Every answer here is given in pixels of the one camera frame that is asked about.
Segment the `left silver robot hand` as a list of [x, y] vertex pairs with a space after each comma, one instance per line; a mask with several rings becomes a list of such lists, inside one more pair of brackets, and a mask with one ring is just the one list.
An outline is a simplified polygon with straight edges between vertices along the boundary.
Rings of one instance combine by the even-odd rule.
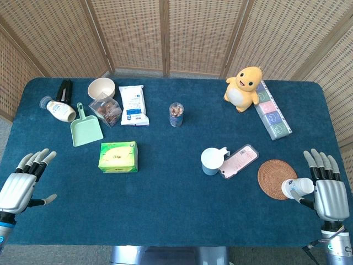
[[56, 194], [52, 194], [45, 199], [33, 199], [36, 184], [56, 155], [55, 151], [43, 149], [21, 159], [1, 189], [1, 212], [17, 215], [27, 207], [44, 206], [57, 198]]

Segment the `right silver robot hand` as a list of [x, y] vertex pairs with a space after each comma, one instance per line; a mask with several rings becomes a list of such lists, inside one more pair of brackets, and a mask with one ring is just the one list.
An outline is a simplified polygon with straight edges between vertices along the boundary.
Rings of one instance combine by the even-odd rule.
[[311, 178], [295, 184], [291, 181], [290, 196], [300, 204], [316, 211], [324, 221], [344, 221], [350, 216], [347, 192], [340, 178], [335, 158], [316, 149], [304, 151]]

